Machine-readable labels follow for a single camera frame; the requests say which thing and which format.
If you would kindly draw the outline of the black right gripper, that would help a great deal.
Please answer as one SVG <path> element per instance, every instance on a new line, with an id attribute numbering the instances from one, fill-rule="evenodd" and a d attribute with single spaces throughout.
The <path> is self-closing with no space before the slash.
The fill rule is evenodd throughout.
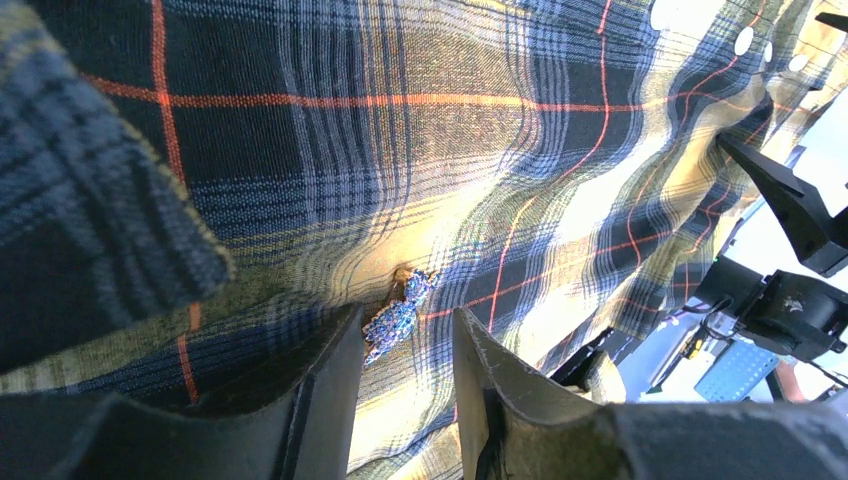
<path id="1" fill-rule="evenodd" d="M 717 145 L 751 178 L 801 265 L 824 278 L 847 267 L 846 209 L 830 215 L 815 186 L 729 134 L 719 134 Z M 720 257 L 695 297 L 734 319 L 739 335 L 775 354 L 813 362 L 847 350 L 847 293 L 820 279 L 783 270 L 761 275 Z"/>

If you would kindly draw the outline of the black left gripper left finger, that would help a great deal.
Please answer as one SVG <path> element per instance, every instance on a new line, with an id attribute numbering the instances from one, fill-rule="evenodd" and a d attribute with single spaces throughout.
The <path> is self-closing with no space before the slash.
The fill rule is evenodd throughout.
<path id="1" fill-rule="evenodd" d="M 351 305 L 292 350 L 162 409 L 118 393 L 1 400 L 5 479 L 340 479 L 364 343 Z"/>

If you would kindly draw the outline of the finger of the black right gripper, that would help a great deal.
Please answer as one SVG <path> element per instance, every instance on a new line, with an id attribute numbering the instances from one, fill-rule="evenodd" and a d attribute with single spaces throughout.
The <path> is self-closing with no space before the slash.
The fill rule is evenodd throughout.
<path id="1" fill-rule="evenodd" d="M 608 328 L 550 375 L 555 383 L 597 404 L 624 403 L 626 387 L 615 363 L 626 336 Z"/>

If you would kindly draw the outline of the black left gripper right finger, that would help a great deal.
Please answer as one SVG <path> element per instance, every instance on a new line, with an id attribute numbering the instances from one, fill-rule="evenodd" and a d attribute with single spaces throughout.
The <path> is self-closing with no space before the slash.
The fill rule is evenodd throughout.
<path id="1" fill-rule="evenodd" d="M 822 404 L 599 405 L 453 314 L 467 479 L 843 479 L 847 422 Z"/>

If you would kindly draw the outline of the yellow plaid flannel shirt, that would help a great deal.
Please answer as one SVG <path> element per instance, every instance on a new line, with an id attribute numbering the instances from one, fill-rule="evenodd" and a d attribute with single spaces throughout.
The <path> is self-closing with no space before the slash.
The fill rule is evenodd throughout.
<path id="1" fill-rule="evenodd" d="M 200 409 L 404 273 L 353 478 L 460 472 L 450 317 L 551 371 L 690 299 L 843 1 L 5 1 L 1 392 Z"/>

